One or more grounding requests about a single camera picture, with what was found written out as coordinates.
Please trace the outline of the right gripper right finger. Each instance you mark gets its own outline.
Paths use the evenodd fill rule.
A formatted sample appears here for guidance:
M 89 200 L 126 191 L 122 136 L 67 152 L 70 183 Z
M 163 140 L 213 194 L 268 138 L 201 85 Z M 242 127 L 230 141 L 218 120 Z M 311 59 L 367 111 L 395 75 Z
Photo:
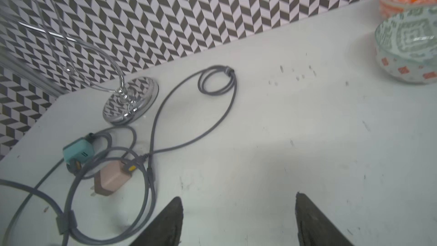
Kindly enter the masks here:
M 296 194 L 295 216 L 300 246 L 353 246 L 306 194 Z

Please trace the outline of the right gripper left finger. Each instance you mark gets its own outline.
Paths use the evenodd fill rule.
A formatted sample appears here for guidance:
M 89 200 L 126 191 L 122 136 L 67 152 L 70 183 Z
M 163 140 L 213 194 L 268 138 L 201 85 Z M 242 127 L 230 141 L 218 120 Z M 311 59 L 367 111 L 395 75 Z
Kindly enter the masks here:
M 182 200 L 175 197 L 130 246 L 178 246 L 183 217 Z

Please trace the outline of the teal usb charger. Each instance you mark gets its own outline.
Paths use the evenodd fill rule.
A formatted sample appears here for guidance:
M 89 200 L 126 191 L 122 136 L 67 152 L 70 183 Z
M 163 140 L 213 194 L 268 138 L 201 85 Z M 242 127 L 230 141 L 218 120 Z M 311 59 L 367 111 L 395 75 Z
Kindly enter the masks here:
M 94 157 L 93 141 L 94 135 L 91 133 L 63 148 L 64 161 L 66 162 L 68 171 L 73 175 L 78 174 L 82 166 Z

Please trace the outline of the pink charger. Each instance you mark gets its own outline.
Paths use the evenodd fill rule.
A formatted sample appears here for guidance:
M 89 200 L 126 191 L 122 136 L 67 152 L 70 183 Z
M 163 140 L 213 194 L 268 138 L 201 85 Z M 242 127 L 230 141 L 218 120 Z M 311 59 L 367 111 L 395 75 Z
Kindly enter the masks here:
M 132 174 L 124 170 L 124 164 L 121 161 L 111 162 L 94 175 L 92 195 L 110 196 L 131 177 Z

